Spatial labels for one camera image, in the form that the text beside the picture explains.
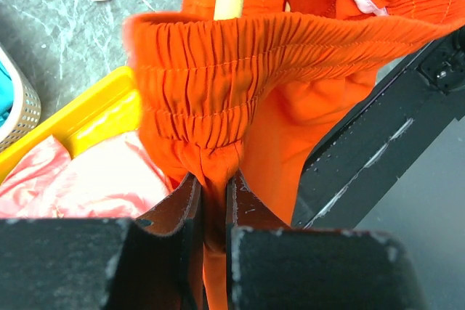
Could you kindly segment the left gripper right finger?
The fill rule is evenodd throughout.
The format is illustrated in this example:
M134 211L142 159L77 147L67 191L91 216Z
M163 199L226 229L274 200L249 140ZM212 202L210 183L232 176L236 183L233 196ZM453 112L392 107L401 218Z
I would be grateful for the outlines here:
M280 220L241 172L229 180L230 309L425 309L403 244L390 234L297 229Z

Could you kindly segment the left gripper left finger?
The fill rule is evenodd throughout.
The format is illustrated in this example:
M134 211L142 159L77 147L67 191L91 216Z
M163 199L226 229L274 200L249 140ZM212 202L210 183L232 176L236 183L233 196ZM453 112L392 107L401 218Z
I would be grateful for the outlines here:
M137 219L1 221L3 309L201 309L201 186Z

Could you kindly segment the orange shorts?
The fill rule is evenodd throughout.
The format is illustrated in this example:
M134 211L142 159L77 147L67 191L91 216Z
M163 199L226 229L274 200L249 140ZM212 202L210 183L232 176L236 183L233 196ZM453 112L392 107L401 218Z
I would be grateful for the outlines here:
M372 91L379 68L464 24L464 0L216 0L130 17L124 43L142 100L139 137L171 189L203 185L203 282L227 308L225 187L241 171L290 223L316 144Z

